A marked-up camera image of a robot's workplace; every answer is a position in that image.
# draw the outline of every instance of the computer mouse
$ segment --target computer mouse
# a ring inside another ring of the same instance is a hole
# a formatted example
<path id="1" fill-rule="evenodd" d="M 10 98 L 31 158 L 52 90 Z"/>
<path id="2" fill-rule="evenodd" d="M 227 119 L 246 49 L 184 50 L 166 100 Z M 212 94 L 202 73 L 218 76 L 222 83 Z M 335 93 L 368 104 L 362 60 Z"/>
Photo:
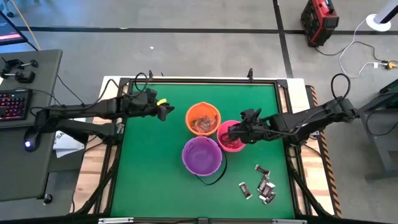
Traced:
<path id="1" fill-rule="evenodd" d="M 41 133 L 34 127 L 28 128 L 24 136 L 25 150 L 34 152 L 39 148 Z"/>

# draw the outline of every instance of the green mat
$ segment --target green mat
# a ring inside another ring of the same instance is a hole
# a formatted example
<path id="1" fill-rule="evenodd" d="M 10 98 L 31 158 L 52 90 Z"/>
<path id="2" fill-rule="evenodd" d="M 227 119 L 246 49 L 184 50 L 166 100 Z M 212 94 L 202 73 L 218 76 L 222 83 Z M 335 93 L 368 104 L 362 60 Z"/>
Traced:
<path id="1" fill-rule="evenodd" d="M 261 116 L 278 113 L 272 85 L 151 84 L 158 99 L 175 106 L 166 122 L 157 118 L 127 121 L 112 217 L 170 218 L 293 218 L 294 211 L 282 141 L 246 146 L 227 153 L 228 168 L 215 185 L 207 186 L 186 170 L 182 149 L 194 135 L 185 125 L 185 113 L 195 103 L 211 103 L 222 121 L 240 120 L 240 112 L 262 108 Z M 217 179 L 224 168 L 205 182 Z M 256 191 L 262 175 L 256 164 L 271 170 L 276 198 L 264 205 Z M 246 200 L 239 183 L 245 182 L 253 196 Z"/>

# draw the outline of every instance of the keyboard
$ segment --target keyboard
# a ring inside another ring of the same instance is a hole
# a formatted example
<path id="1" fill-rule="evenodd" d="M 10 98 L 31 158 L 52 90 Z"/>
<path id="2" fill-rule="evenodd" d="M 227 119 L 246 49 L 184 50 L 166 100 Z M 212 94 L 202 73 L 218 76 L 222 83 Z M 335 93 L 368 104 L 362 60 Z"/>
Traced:
<path id="1" fill-rule="evenodd" d="M 25 120 L 31 98 L 32 90 L 0 91 L 0 122 Z"/>

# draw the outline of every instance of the red power station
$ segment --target red power station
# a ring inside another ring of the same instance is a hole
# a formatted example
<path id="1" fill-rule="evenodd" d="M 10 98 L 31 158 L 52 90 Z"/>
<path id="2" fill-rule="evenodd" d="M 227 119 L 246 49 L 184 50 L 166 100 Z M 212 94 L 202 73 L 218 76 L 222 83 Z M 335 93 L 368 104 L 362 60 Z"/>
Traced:
<path id="1" fill-rule="evenodd" d="M 323 46 L 338 25 L 338 16 L 331 0 L 308 0 L 301 24 L 307 36 L 308 46 Z"/>

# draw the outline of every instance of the gray floor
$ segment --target gray floor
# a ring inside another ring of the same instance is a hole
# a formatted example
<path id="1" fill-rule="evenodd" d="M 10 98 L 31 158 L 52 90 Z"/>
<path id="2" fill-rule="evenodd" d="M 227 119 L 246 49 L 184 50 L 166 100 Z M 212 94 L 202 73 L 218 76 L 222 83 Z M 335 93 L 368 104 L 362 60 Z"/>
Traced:
<path id="1" fill-rule="evenodd" d="M 20 10 L 32 26 L 162 27 L 276 29 L 271 0 L 19 0 Z M 338 30 L 353 30 L 388 0 L 334 0 L 340 15 Z M 306 0 L 280 0 L 285 29 L 301 29 L 299 15 Z M 23 26 L 21 19 L 13 19 Z M 368 30 L 364 24 L 360 30 Z M 392 30 L 398 30 L 398 18 Z M 256 77 L 286 77 L 277 34 L 140 34 L 36 32 L 42 49 L 62 49 L 60 76 L 85 102 L 95 101 L 105 75 L 134 75 L 151 69 L 165 76 L 243 77 L 249 68 Z M 333 53 L 350 43 L 350 35 L 333 35 L 321 49 Z M 398 60 L 398 36 L 361 35 L 357 40 L 372 44 L 376 55 Z M 340 73 L 338 56 L 326 57 L 307 47 L 302 35 L 287 35 L 287 48 L 295 78 L 313 85 L 320 103 L 331 99 L 331 77 Z M 1 47 L 0 52 L 31 50 L 27 44 Z M 343 59 L 348 73 L 355 75 L 373 61 L 371 49 L 354 45 Z M 367 67 L 352 80 L 348 98 L 362 106 L 380 88 L 398 78 L 398 70 Z M 346 83 L 337 80 L 343 94 Z M 55 94 L 62 103 L 78 103 L 59 83 Z M 343 216 L 380 222 L 398 222 L 398 179 L 366 182 L 364 175 L 377 171 L 377 156 L 359 120 L 332 124 L 326 129 L 330 156 Z M 72 174 L 59 174 L 54 183 L 75 184 Z M 60 215 L 68 212 L 70 190 L 57 191 L 63 202 L 37 208 L 33 202 L 0 203 L 1 219 Z M 35 215 L 23 206 L 37 209 Z"/>

